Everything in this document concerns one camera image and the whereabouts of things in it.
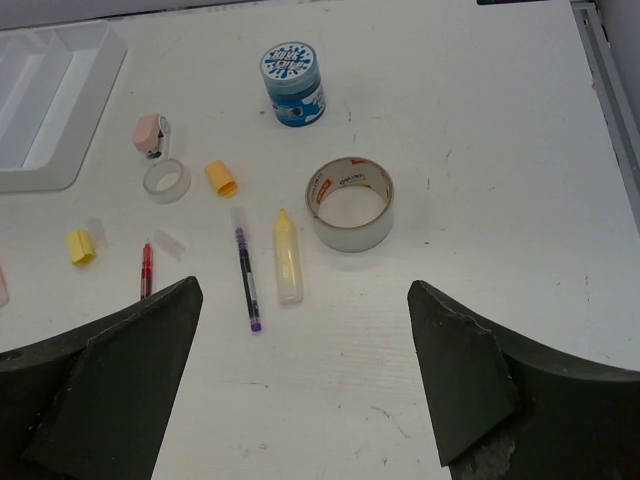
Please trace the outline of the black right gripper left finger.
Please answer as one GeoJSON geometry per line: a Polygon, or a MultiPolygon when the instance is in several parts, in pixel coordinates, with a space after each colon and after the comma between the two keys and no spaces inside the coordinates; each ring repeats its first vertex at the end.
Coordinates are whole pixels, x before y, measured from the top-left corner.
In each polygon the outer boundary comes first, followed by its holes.
{"type": "Polygon", "coordinates": [[[149,479],[203,304],[189,276],[1,355],[4,479],[149,479]]]}

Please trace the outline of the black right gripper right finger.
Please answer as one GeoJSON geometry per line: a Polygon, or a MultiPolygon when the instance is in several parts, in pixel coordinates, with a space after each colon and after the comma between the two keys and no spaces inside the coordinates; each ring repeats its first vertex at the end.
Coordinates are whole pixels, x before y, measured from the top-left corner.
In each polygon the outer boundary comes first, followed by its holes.
{"type": "Polygon", "coordinates": [[[440,464],[455,479],[635,479],[639,375],[550,348],[424,281],[408,306],[440,464]]]}

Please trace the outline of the red gel pen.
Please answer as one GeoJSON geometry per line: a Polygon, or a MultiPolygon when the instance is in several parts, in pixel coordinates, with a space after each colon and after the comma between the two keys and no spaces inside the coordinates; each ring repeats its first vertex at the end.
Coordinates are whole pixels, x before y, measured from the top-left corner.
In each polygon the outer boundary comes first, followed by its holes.
{"type": "Polygon", "coordinates": [[[153,248],[147,241],[142,249],[140,299],[152,295],[153,290],[153,248]]]}

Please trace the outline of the purple gel pen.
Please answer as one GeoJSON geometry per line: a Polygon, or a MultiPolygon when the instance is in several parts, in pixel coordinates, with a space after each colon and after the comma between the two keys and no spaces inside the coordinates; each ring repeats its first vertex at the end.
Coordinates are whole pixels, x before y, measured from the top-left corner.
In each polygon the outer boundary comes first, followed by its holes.
{"type": "Polygon", "coordinates": [[[239,254],[250,329],[252,333],[259,333],[262,330],[262,323],[246,236],[246,216],[244,209],[240,206],[234,206],[231,210],[231,215],[234,226],[234,237],[239,254]]]}

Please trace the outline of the small clear tape roll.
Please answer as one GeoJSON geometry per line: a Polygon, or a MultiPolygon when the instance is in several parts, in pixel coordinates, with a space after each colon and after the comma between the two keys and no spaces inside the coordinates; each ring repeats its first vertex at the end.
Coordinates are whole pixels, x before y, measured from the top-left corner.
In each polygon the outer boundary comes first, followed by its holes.
{"type": "Polygon", "coordinates": [[[158,204],[181,199],[191,186],[188,168],[176,159],[165,159],[152,165],[143,177],[143,188],[158,204]]]}

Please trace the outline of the large clear tape roll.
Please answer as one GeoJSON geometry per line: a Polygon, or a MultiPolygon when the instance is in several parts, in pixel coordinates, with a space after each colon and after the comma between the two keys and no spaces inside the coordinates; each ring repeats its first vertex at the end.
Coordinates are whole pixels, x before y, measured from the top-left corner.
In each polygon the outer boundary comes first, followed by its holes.
{"type": "Polygon", "coordinates": [[[317,237],[333,250],[360,253],[380,244],[393,226],[394,184],[379,164],[343,157],[310,178],[305,204],[317,237]]]}

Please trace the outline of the blue slime jar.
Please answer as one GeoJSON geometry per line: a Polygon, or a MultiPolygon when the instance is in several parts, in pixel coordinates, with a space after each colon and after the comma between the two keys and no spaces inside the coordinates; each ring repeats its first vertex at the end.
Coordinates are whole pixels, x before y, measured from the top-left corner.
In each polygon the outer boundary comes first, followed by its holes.
{"type": "Polygon", "coordinates": [[[264,53],[260,72],[276,119],[288,127],[303,127],[325,112],[318,56],[299,41],[277,44],[264,53]]]}

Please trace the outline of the pink orange highlighter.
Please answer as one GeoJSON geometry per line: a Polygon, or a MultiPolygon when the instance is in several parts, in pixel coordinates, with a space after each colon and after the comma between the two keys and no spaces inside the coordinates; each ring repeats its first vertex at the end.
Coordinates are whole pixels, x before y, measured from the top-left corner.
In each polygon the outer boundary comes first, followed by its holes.
{"type": "Polygon", "coordinates": [[[2,268],[0,268],[0,307],[4,307],[10,299],[7,283],[2,268]]]}

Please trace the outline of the yellow eraser block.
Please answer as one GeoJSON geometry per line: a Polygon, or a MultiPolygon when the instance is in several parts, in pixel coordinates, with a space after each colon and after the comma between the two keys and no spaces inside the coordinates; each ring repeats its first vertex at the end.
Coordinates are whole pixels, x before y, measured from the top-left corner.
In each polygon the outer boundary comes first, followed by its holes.
{"type": "Polygon", "coordinates": [[[86,229],[69,232],[66,235],[66,244],[74,266],[86,265],[96,257],[91,236],[86,229]]]}

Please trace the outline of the clear cap beside eraser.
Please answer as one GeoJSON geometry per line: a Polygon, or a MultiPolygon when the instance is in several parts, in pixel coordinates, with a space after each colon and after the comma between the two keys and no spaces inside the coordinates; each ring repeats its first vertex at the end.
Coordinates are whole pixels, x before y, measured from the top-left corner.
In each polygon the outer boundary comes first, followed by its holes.
{"type": "Polygon", "coordinates": [[[100,218],[89,218],[87,220],[87,231],[96,249],[105,249],[108,247],[106,230],[100,218]]]}

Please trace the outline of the clear pen cap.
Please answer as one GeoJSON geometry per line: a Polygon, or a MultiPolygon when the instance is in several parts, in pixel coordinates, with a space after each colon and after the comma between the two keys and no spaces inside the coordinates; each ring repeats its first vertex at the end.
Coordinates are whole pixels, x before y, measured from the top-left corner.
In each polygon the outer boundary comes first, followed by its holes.
{"type": "Polygon", "coordinates": [[[173,235],[163,229],[158,229],[153,235],[154,242],[167,255],[180,261],[186,251],[186,247],[173,235]]]}

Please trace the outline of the yellow highlighter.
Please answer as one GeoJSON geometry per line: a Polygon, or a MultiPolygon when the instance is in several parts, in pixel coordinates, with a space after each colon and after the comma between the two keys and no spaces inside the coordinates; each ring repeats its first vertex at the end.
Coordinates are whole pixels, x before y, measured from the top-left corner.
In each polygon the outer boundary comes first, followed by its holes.
{"type": "Polygon", "coordinates": [[[273,247],[278,300],[282,305],[300,303],[304,287],[297,230],[284,208],[273,227],[273,247]]]}

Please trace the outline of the yellow cap near tape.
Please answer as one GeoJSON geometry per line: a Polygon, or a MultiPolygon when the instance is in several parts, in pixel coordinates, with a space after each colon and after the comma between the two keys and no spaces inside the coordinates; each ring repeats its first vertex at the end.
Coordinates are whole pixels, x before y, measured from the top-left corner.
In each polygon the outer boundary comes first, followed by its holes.
{"type": "Polygon", "coordinates": [[[236,180],[223,161],[216,160],[209,163],[204,168],[204,173],[219,196],[231,198],[236,195],[238,191],[236,180]]]}

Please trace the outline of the white compartment tray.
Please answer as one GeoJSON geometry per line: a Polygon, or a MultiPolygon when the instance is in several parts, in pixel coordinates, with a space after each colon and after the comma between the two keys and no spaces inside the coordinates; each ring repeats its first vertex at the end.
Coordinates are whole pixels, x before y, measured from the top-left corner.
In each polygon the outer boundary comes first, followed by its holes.
{"type": "Polygon", "coordinates": [[[2,192],[74,183],[126,53],[104,20],[2,32],[2,192]]]}

